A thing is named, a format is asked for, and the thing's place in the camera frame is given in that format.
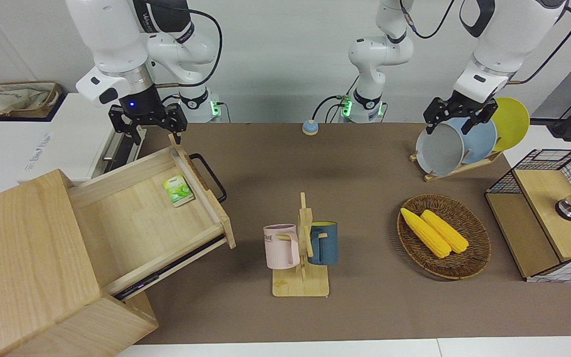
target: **green indicator light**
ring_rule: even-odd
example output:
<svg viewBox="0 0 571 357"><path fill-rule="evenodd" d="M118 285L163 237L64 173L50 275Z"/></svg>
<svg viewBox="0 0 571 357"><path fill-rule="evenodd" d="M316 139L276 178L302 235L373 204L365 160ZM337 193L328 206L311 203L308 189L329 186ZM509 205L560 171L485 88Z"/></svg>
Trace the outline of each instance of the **green indicator light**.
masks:
<svg viewBox="0 0 571 357"><path fill-rule="evenodd" d="M220 112L220 106L218 106L215 102L211 101L211 110L213 111L213 116L220 116L222 112Z"/></svg>
<svg viewBox="0 0 571 357"><path fill-rule="evenodd" d="M343 116L348 118L351 114L351 100L349 98L345 99L345 104L343 106Z"/></svg>

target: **robotic arm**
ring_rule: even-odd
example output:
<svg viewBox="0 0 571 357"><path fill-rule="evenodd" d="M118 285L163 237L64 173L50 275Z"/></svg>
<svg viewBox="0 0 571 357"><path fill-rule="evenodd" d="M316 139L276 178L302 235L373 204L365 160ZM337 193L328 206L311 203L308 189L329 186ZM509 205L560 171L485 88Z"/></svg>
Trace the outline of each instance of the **robotic arm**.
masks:
<svg viewBox="0 0 571 357"><path fill-rule="evenodd" d="M565 11L569 0L464 0L460 21L479 39L464 72L448 100L435 98L424 111L427 132L451 118L469 118L463 133L487 122L497 110L493 99L530 52L541 43ZM407 25L413 0L380 0L376 25L385 36L360 38L349 47L349 60L358 68L358 84L349 95L344 116L353 122L370 122L379 112L385 75L382 65L406 63L413 43Z"/></svg>
<svg viewBox="0 0 571 357"><path fill-rule="evenodd" d="M412 5L413 0L406 0L408 8ZM353 122L370 122L378 116L387 81L379 67L407 63L413 55L399 0L380 1L376 25L385 36L359 38L349 46L349 61L358 68L358 83L349 94L343 116Z"/></svg>
<svg viewBox="0 0 571 357"><path fill-rule="evenodd" d="M497 110L493 99L517 73L565 11L567 0L469 0L460 20L479 39L450 99L435 98L424 111L427 132L451 118L469 118L464 134ZM474 22L465 20L475 18Z"/></svg>
<svg viewBox="0 0 571 357"><path fill-rule="evenodd" d="M195 33L190 13L144 0L66 0L74 25L92 50L95 67L76 83L77 90L96 106L112 104L109 117L117 132L140 144L138 125L158 125L171 131L179 143L186 131L184 113L196 121L210 120L212 93L195 64L215 58L213 45ZM188 8L186 1L179 7ZM140 32L157 33L147 45ZM166 32L179 32L177 38ZM151 61L157 61L179 80L180 103L165 106L154 84Z"/></svg>

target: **brown table mat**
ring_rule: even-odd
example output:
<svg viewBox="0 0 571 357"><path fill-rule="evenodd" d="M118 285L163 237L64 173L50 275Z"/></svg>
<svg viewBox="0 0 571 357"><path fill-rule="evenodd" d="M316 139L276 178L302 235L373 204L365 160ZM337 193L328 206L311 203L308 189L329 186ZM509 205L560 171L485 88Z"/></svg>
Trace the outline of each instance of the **brown table mat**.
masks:
<svg viewBox="0 0 571 357"><path fill-rule="evenodd" d="M215 249L147 290L160 327L141 344L336 341L571 335L571 284L526 283L483 196L504 158L425 183L408 156L421 124L190 124L200 152L228 190L236 249ZM142 154L168 145L149 129ZM299 192L316 221L336 221L340 261L328 298L276 298L263 226L296 223ZM417 194L465 204L492 243L486 269L442 282L406 258L396 233L401 204Z"/></svg>

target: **woven basket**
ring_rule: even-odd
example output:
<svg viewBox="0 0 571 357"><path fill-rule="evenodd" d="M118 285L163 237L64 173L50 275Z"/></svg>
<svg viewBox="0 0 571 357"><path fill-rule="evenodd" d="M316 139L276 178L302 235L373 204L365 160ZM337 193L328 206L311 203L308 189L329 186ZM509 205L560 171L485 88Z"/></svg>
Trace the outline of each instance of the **woven basket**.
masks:
<svg viewBox="0 0 571 357"><path fill-rule="evenodd" d="M479 274L490 260L490 240L482 222L466 206L439 194L421 194L406 201L403 208L421 215L429 209L449 223L467 239L469 246L462 253L438 258L426 248L398 214L398 236L408 255L429 273L451 280Z"/></svg>

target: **white wall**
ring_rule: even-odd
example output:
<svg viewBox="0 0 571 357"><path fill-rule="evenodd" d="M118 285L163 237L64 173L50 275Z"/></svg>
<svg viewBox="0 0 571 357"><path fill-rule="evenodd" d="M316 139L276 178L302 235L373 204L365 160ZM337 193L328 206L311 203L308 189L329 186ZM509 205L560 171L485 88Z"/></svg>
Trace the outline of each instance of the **white wall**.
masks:
<svg viewBox="0 0 571 357"><path fill-rule="evenodd" d="M385 68L387 119L420 121L435 96L448 97L476 39L457 19L457 1L440 34L415 39L410 63ZM377 36L378 0L193 0L224 30L224 53L209 86L230 104L237 121L302 121L320 99L344 93L357 75L347 59L349 43ZM430 32L448 0L419 0L412 10L417 27ZM193 17L198 30L216 39L208 20ZM566 16L521 69L531 73L571 27ZM0 0L0 82L50 79L74 90L93 65L62 0ZM531 112L571 71L571 40L531 83L500 95L520 99ZM157 81L172 81L160 66Z"/></svg>

